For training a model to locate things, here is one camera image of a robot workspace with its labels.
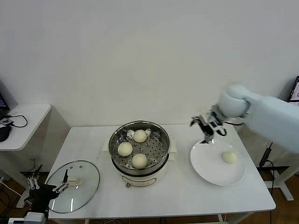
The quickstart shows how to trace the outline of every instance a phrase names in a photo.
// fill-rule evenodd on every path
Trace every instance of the computer mouse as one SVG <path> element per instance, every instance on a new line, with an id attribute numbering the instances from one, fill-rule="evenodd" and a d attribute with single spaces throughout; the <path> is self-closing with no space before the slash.
<path id="1" fill-rule="evenodd" d="M 10 131 L 11 126 L 0 127 L 0 142 L 5 141 L 8 138 Z"/>

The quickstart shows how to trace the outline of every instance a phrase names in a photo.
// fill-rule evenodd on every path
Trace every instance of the white table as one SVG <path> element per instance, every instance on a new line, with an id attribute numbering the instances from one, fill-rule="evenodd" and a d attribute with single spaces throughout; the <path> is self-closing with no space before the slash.
<path id="1" fill-rule="evenodd" d="M 22 128 L 12 127 L 8 139 L 0 142 L 0 152 L 15 152 L 22 150 L 50 109 L 50 104 L 20 104 L 13 108 L 9 113 L 12 116 L 23 115 L 27 119 L 28 124 Z M 12 120 L 15 121 L 15 124 L 18 126 L 25 124 L 22 117 L 12 118 Z M 27 179 L 18 171 L 14 164 L 8 162 L 2 155 L 0 155 L 0 169 L 24 188 L 28 189 Z M 25 191 L 23 194 L 25 196 L 28 195 L 28 191 Z M 22 207 L 23 204 L 24 202 L 21 199 L 17 204 L 17 207 Z"/>
<path id="2" fill-rule="evenodd" d="M 221 138 L 238 148 L 246 164 L 244 179 L 234 186 L 221 187 L 202 179 L 192 168 L 190 150 L 203 138 L 199 127 L 164 125 L 177 143 L 175 161 L 161 180 L 144 188 L 126 188 L 111 158 L 102 147 L 116 126 L 73 127 L 50 171 L 76 160 L 92 162 L 100 171 L 100 186 L 93 199 L 81 209 L 66 214 L 50 211 L 49 219 L 93 219 L 124 217 L 195 216 L 242 213 L 230 223 L 238 223 L 252 212 L 275 209 L 276 205 L 236 131 L 226 126 Z"/>

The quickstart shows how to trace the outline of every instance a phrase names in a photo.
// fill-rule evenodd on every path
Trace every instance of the pot handle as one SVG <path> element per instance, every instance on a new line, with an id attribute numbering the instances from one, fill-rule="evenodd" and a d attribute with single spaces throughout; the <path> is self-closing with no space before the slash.
<path id="1" fill-rule="evenodd" d="M 102 148 L 102 151 L 103 151 L 103 152 L 107 152 L 107 153 L 109 153 L 109 140 L 110 140 L 110 139 L 106 139 L 106 140 L 105 140 L 104 145 L 103 145 L 103 148 Z"/>
<path id="2" fill-rule="evenodd" d="M 169 160 L 175 160 L 175 154 L 177 153 L 177 144 L 173 138 L 170 138 L 170 147 L 168 149 Z"/>

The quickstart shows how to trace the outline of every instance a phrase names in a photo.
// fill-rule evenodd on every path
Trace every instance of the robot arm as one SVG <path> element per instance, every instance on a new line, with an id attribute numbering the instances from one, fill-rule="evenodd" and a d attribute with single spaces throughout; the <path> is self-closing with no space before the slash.
<path id="1" fill-rule="evenodd" d="M 27 178 L 29 184 L 29 194 L 33 198 L 31 208 L 24 218 L 10 218 L 8 224 L 46 224 L 49 216 L 50 200 L 55 199 L 69 186 L 68 170 L 65 171 L 64 178 L 60 186 L 49 184 L 38 184 L 37 176 L 42 165 Z"/>
<path id="2" fill-rule="evenodd" d="M 299 107 L 277 98 L 260 96 L 240 85 L 229 86 L 220 94 L 218 104 L 207 114 L 193 117 L 192 124 L 198 123 L 206 136 L 207 129 L 212 132 L 224 130 L 222 123 L 236 117 L 244 118 L 251 131 L 299 152 Z"/>

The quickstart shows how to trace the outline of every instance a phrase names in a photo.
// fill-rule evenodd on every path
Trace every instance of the glass lid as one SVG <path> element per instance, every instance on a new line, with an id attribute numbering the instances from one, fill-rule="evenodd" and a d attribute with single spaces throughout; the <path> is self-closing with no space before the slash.
<path id="1" fill-rule="evenodd" d="M 60 186 L 66 170 L 69 186 L 49 203 L 49 209 L 57 213 L 69 213 L 82 208 L 95 195 L 100 183 L 100 174 L 95 165 L 87 161 L 75 161 L 59 168 L 47 184 Z"/>

